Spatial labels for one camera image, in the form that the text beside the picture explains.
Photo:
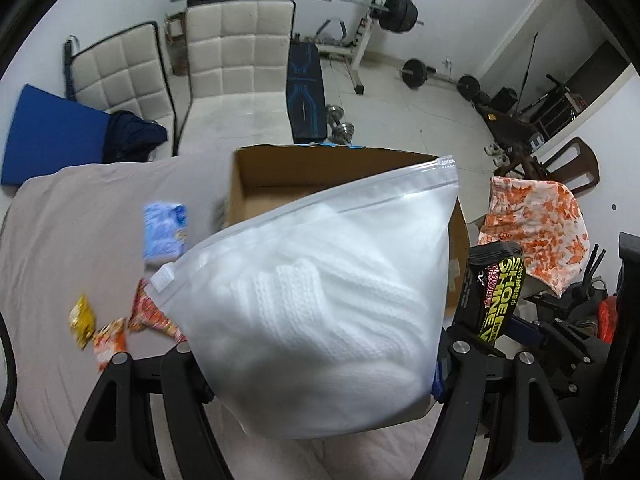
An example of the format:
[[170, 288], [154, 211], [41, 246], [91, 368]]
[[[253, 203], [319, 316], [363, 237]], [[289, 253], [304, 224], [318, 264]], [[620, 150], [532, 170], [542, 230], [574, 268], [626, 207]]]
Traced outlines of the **orange cartoon snack bag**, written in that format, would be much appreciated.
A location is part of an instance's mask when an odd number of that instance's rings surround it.
[[119, 352], [127, 352], [127, 320], [118, 318], [96, 331], [93, 336], [93, 353], [98, 370], [102, 372], [111, 358]]

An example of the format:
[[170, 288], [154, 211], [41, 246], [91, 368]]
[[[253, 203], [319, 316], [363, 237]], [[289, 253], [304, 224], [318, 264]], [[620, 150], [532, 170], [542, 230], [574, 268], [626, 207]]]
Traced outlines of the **black shoe shine wipes pack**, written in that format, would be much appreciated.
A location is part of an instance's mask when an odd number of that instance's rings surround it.
[[471, 247], [454, 324], [493, 346], [520, 299], [524, 278], [523, 249], [518, 243]]

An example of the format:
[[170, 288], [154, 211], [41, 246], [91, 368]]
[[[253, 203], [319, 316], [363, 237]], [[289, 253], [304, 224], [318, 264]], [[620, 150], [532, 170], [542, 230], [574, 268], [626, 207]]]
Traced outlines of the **yellow snack packet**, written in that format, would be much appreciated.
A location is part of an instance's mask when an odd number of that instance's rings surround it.
[[77, 347], [84, 350], [96, 332], [96, 315], [85, 294], [82, 294], [76, 304], [70, 309], [68, 325]]

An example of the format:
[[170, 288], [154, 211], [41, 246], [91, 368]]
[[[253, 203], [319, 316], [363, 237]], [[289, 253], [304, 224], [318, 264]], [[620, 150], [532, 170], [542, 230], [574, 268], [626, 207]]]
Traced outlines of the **red snack bag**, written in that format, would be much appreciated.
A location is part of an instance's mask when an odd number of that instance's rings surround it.
[[148, 281], [145, 278], [142, 278], [138, 283], [127, 324], [128, 330], [142, 332], [142, 330], [149, 328], [170, 337], [175, 342], [185, 341], [186, 338], [179, 327], [163, 314], [146, 293], [147, 284]]

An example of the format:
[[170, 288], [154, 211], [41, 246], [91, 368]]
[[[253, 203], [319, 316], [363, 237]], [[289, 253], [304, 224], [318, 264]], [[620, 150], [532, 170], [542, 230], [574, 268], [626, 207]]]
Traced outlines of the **light blue tissue pack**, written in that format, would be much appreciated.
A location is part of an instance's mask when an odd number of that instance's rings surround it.
[[146, 204], [143, 207], [143, 261], [164, 264], [177, 260], [186, 252], [187, 230], [188, 212], [183, 204]]

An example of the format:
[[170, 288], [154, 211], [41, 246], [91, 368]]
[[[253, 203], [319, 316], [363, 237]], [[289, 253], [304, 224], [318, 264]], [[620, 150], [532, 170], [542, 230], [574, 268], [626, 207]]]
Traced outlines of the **white knit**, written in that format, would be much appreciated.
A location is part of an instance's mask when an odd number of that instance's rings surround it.
[[206, 238], [146, 291], [248, 434], [410, 422], [431, 404], [458, 188], [448, 156], [336, 186]]

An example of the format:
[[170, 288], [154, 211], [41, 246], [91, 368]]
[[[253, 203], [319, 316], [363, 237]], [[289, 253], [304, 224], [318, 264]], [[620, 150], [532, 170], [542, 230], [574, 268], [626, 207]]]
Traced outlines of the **orange white patterned cloth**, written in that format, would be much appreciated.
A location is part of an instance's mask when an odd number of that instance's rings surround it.
[[514, 242], [528, 276], [561, 297], [585, 269], [590, 240], [574, 194], [555, 181], [490, 179], [478, 242]]

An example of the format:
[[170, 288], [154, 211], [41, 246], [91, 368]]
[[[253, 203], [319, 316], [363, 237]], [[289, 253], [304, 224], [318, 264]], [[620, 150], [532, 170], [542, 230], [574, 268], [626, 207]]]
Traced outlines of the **brown wooden chair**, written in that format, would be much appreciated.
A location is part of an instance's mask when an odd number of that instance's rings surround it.
[[540, 162], [534, 155], [526, 155], [521, 166], [528, 180], [560, 182], [567, 188], [574, 181], [587, 181], [571, 188], [574, 195], [585, 193], [600, 183], [600, 167], [596, 153], [579, 136], [570, 139], [546, 162]]

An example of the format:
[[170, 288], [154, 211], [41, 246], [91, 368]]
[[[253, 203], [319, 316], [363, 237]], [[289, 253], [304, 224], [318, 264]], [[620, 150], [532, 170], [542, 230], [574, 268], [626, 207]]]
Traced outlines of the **grey table cloth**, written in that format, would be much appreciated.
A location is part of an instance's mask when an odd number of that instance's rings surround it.
[[[17, 367], [9, 425], [46, 479], [66, 448], [99, 378], [96, 358], [68, 326], [85, 294], [99, 326], [130, 315], [143, 278], [142, 209], [186, 205], [189, 247], [215, 233], [228, 196], [225, 151], [146, 164], [86, 165], [33, 178], [17, 191], [1, 230], [1, 314]], [[410, 479], [431, 437], [434, 412], [399, 426], [312, 441], [250, 437], [215, 400], [205, 407], [235, 479]]]

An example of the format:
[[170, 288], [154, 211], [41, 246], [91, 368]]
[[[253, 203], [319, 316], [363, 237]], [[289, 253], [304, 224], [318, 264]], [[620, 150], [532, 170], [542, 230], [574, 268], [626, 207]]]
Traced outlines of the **black exercise machine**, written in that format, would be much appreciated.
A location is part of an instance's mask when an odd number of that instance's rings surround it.
[[520, 112], [500, 112], [489, 105], [474, 104], [494, 139], [484, 151], [497, 170], [505, 170], [520, 157], [536, 152], [587, 107], [582, 96], [564, 82], [551, 74], [546, 78], [553, 87]]

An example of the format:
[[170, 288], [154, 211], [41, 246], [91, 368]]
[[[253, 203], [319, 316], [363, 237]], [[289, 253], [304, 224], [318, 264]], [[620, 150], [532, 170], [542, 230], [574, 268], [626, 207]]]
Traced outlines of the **brown cardboard box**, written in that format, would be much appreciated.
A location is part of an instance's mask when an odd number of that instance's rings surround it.
[[316, 280], [330, 304], [454, 310], [470, 247], [450, 156], [329, 145], [235, 151], [217, 285]]

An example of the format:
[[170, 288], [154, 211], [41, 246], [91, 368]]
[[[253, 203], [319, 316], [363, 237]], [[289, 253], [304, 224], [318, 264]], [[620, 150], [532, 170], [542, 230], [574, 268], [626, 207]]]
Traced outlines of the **dark navy cloth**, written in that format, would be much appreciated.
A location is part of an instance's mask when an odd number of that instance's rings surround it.
[[162, 125], [119, 110], [108, 118], [102, 162], [148, 162], [154, 150], [167, 141], [167, 130]]

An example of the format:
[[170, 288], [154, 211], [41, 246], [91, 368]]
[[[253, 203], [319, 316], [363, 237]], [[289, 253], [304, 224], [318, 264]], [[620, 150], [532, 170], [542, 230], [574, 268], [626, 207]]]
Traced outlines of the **blue foam mat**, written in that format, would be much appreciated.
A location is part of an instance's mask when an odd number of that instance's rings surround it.
[[110, 115], [28, 84], [6, 139], [1, 183], [20, 186], [71, 166], [102, 162]]

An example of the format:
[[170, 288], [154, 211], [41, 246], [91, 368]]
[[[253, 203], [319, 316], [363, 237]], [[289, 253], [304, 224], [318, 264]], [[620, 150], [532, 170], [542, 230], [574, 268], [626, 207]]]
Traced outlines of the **floor barbell black plates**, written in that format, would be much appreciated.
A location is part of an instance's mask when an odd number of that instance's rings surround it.
[[465, 101], [482, 105], [486, 105], [490, 101], [490, 96], [482, 89], [480, 81], [474, 76], [463, 75], [454, 80], [451, 76], [439, 73], [434, 67], [425, 64], [418, 58], [410, 58], [406, 61], [399, 70], [399, 76], [404, 84], [412, 90], [421, 88], [430, 79], [435, 79], [438, 82], [453, 84]]

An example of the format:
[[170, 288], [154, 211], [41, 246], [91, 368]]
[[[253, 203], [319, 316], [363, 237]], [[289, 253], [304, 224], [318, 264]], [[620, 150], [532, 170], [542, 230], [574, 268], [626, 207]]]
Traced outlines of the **chrome dumbbell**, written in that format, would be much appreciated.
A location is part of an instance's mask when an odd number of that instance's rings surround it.
[[330, 129], [329, 141], [338, 145], [352, 144], [355, 126], [344, 119], [344, 110], [337, 105], [326, 107], [326, 123]]

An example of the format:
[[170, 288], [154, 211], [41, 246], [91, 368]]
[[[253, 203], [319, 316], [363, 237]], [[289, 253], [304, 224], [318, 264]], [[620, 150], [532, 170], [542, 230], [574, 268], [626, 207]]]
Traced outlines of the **white quilted chair left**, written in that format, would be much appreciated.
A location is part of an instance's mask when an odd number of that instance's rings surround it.
[[168, 140], [152, 157], [174, 154], [177, 112], [155, 22], [129, 27], [74, 54], [70, 82], [82, 105], [105, 113], [124, 110], [163, 126]]

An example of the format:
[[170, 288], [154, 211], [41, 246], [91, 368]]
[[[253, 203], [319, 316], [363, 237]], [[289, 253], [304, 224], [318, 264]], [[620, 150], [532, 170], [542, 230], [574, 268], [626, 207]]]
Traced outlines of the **white quilted chair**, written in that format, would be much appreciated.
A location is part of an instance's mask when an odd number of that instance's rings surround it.
[[174, 154], [177, 112], [155, 22], [129, 27], [74, 54], [70, 82], [82, 105], [105, 113], [124, 110], [163, 126], [168, 140], [152, 157]]
[[230, 0], [186, 11], [190, 103], [178, 153], [291, 144], [286, 104], [295, 3]]

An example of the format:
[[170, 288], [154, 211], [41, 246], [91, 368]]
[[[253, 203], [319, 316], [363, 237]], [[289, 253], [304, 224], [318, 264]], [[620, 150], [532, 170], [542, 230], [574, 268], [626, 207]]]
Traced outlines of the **black blue weight bench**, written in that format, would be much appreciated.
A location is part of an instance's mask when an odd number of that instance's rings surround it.
[[326, 96], [315, 44], [294, 41], [290, 45], [286, 105], [295, 144], [326, 140]]

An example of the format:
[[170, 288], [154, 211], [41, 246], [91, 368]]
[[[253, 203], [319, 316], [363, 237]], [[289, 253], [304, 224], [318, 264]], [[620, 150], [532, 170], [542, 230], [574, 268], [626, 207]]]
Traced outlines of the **white quilted chair right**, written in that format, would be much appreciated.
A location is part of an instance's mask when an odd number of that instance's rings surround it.
[[295, 3], [230, 0], [186, 11], [190, 103], [178, 153], [291, 144], [286, 104]]

